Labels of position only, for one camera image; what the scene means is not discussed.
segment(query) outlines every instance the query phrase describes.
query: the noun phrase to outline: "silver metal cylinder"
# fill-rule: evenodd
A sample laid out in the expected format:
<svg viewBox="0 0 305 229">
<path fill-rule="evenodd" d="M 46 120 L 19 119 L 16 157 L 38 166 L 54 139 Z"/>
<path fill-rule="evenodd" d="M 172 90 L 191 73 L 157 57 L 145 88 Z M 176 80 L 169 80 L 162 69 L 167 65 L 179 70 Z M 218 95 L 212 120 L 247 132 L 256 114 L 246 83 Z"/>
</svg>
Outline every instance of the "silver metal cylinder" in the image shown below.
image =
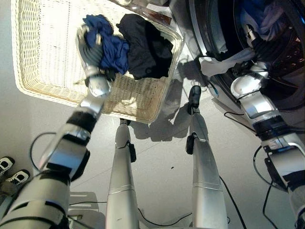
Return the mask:
<svg viewBox="0 0 305 229">
<path fill-rule="evenodd" d="M 130 134 L 126 124 L 117 130 L 109 185 L 106 229 L 138 229 L 137 200 L 133 186 Z"/>
<path fill-rule="evenodd" d="M 217 165 L 209 145 L 208 131 L 199 110 L 192 115 L 190 134 L 193 146 L 193 227 L 228 228 L 224 194 Z"/>
</svg>

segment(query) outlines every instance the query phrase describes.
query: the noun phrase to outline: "washing machine drum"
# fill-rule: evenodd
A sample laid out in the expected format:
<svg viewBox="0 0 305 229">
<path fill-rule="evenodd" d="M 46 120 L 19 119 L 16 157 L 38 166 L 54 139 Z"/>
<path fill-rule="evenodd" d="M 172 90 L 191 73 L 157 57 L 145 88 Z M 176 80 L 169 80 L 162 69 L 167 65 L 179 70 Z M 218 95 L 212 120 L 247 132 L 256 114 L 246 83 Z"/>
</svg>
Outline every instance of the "washing machine drum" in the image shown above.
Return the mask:
<svg viewBox="0 0 305 229">
<path fill-rule="evenodd" d="M 280 110 L 303 106 L 304 5 L 291 0 L 236 0 L 234 22 L 242 47 L 253 47 L 246 36 L 246 25 L 251 25 L 262 38 L 253 47 L 255 60 L 270 65 L 270 80 L 262 93 Z"/>
</svg>

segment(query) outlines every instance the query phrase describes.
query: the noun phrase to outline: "sneaker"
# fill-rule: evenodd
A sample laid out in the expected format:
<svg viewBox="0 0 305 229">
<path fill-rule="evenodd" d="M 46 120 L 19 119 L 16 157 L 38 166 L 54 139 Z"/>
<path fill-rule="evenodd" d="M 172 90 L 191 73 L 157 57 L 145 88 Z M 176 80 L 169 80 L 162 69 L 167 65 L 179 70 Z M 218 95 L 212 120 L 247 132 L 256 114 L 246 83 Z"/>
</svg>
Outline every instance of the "sneaker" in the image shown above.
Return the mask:
<svg viewBox="0 0 305 229">
<path fill-rule="evenodd" d="M 0 177 L 3 176 L 3 174 L 8 171 L 14 163 L 15 160 L 11 157 L 5 156 L 0 158 Z"/>
<path fill-rule="evenodd" d="M 22 169 L 15 173 L 13 176 L 10 178 L 7 178 L 6 181 L 11 182 L 15 185 L 19 185 L 23 182 L 25 182 L 27 179 L 29 179 L 30 173 L 26 169 Z"/>
</svg>

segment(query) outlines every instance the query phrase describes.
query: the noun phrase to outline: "white wicker basket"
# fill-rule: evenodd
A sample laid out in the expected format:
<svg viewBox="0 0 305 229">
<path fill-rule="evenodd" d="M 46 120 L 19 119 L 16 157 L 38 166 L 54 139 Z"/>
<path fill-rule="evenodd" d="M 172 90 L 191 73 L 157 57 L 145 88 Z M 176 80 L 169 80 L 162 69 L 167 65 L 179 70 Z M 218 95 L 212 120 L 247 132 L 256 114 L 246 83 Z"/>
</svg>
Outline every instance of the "white wicker basket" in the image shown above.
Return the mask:
<svg viewBox="0 0 305 229">
<path fill-rule="evenodd" d="M 76 106 L 87 94 L 75 36 L 87 14 L 103 14 L 115 24 L 133 13 L 107 0 L 12 0 L 12 49 L 18 89 L 28 95 Z M 182 48 L 181 36 L 150 21 L 173 44 L 169 77 L 135 81 L 117 74 L 104 114 L 150 123 L 156 119 Z"/>
</svg>

